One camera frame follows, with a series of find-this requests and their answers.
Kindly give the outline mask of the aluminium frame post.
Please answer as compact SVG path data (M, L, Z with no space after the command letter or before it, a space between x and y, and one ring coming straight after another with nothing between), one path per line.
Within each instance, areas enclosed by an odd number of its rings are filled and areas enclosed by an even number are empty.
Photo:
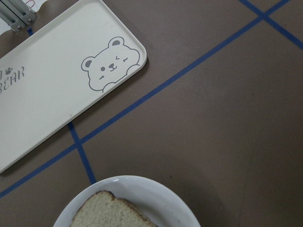
M22 30L24 27L36 21L36 13L22 0L1 0L0 18L14 32Z

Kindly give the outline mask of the cream bear tray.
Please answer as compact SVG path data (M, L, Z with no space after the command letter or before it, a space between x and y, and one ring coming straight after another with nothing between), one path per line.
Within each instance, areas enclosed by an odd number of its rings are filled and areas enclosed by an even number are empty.
M80 0L0 60L5 171L137 73L145 47L101 0Z

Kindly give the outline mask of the bread slice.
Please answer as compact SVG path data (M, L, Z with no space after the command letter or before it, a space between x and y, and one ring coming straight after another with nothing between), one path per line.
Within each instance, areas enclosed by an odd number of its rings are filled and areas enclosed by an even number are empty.
M72 218L71 227L155 227L142 211L110 191L91 195Z

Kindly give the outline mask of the white round plate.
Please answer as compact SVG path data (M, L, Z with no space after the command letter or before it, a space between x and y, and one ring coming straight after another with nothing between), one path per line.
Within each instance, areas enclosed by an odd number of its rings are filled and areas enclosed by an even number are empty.
M155 180L135 175L110 177L84 189L64 208L54 226L68 227L85 200L104 190L133 203L159 227L201 226L192 210L172 190Z

